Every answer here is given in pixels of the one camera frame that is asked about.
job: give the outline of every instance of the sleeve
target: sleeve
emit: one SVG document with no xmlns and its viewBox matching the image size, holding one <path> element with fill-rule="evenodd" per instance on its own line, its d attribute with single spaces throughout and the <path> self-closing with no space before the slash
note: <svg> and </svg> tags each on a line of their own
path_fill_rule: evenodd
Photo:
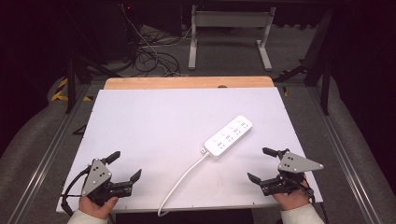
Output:
<svg viewBox="0 0 396 224">
<path fill-rule="evenodd" d="M 79 210 L 70 217 L 67 224 L 107 224 L 107 219 L 92 217 Z"/>
<path fill-rule="evenodd" d="M 293 210 L 281 211 L 280 215 L 284 224 L 324 224 L 310 203 Z"/>
</svg>

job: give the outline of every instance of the white power strip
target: white power strip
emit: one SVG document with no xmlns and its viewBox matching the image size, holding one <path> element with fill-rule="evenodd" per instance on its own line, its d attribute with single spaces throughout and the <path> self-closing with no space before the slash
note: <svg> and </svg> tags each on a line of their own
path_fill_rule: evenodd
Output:
<svg viewBox="0 0 396 224">
<path fill-rule="evenodd" d="M 238 116 L 224 128 L 209 138 L 201 152 L 210 153 L 210 158 L 218 160 L 222 154 L 230 149 L 236 142 L 245 136 L 253 124 L 244 116 Z"/>
</svg>

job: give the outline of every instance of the human hand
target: human hand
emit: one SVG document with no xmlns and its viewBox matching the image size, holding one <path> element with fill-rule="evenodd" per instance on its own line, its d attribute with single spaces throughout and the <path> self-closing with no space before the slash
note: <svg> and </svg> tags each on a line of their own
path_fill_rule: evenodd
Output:
<svg viewBox="0 0 396 224">
<path fill-rule="evenodd" d="M 79 198 L 79 211 L 92 217 L 107 219 L 118 200 L 119 198 L 112 197 L 101 207 L 93 203 L 88 197 L 82 196 Z"/>
<path fill-rule="evenodd" d="M 303 185 L 308 187 L 306 181 L 303 182 Z M 273 197 L 280 203 L 283 211 L 289 211 L 309 204 L 308 195 L 304 194 L 300 189 L 295 190 L 289 195 L 279 193 L 274 194 Z"/>
</svg>

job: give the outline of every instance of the electrical outlet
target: electrical outlet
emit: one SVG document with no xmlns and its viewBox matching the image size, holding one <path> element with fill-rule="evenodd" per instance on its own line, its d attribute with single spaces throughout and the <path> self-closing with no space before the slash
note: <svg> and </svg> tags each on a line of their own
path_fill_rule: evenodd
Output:
<svg viewBox="0 0 396 224">
<path fill-rule="evenodd" d="M 208 151 L 212 159 L 218 160 L 222 154 L 245 136 L 252 126 L 250 120 L 244 116 L 238 116 L 209 138 L 201 151 L 204 153 Z"/>
</svg>

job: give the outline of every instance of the table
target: table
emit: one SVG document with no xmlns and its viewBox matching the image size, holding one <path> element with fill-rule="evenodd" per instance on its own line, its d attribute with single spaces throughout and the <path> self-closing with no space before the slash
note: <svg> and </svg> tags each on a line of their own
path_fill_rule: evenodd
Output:
<svg viewBox="0 0 396 224">
<path fill-rule="evenodd" d="M 139 169 L 142 175 L 132 196 L 120 199 L 113 212 L 156 212 L 168 191 L 202 157 L 204 141 L 239 114 L 252 121 L 250 133 L 218 161 L 206 158 L 197 166 L 163 211 L 273 206 L 277 202 L 264 197 L 247 172 L 263 180 L 278 174 L 279 160 L 263 155 L 262 147 L 289 148 L 301 156 L 304 152 L 269 77 L 109 79 L 96 99 L 65 185 L 92 159 L 119 150 L 120 158 L 107 166 L 111 181 L 126 181 Z M 322 202 L 315 178 L 306 175 L 317 202 Z M 79 194 L 82 181 L 70 194 Z M 76 210 L 78 199 L 69 204 Z M 62 212 L 59 204 L 57 211 Z"/>
</svg>

